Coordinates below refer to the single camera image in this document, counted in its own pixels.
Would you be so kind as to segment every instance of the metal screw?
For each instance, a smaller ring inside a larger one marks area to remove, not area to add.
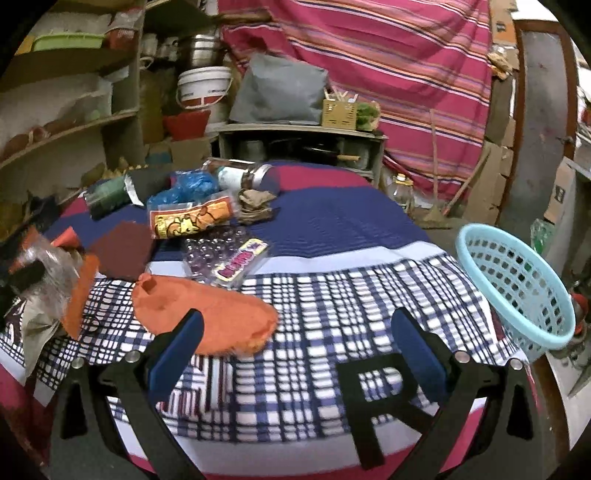
[[[139,360],[139,357],[141,357],[141,353],[138,350],[132,350],[128,353],[125,354],[125,361],[129,364],[134,364]]]
[[[453,356],[461,364],[466,364],[470,361],[470,354],[464,350],[458,350]]]
[[[523,363],[521,363],[521,360],[516,359],[516,358],[512,358],[509,361],[509,365],[511,366],[511,368],[513,370],[521,370],[523,368]]]
[[[82,368],[85,364],[85,360],[83,356],[78,356],[76,357],[73,361],[72,361],[72,368],[75,368],[76,370],[78,370],[79,368]]]

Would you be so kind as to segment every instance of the blue gripper pad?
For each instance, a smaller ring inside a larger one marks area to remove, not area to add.
[[[146,395],[151,405],[168,401],[170,393],[203,339],[203,330],[201,312],[191,309],[173,332],[165,334],[173,335],[173,339],[148,374]]]
[[[447,374],[426,342],[427,335],[405,309],[396,309],[391,321],[392,337],[425,396],[443,405],[448,397]]]

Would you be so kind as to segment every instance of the red bowl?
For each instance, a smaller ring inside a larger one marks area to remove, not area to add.
[[[211,111],[205,109],[165,116],[164,126],[173,140],[177,142],[192,138],[201,138],[205,135],[205,127],[207,126],[210,114]]]

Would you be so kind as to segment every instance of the broom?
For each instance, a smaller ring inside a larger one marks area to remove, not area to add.
[[[439,177],[437,162],[437,130],[435,129],[435,110],[429,111],[431,117],[431,139],[433,142],[433,206],[416,224],[423,229],[448,229],[462,226],[465,222],[459,218],[447,218],[439,209]]]

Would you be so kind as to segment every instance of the stainless steel container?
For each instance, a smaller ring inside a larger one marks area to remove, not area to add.
[[[223,48],[218,37],[194,35],[182,39],[178,45],[181,65],[189,69],[217,67],[222,64]]]

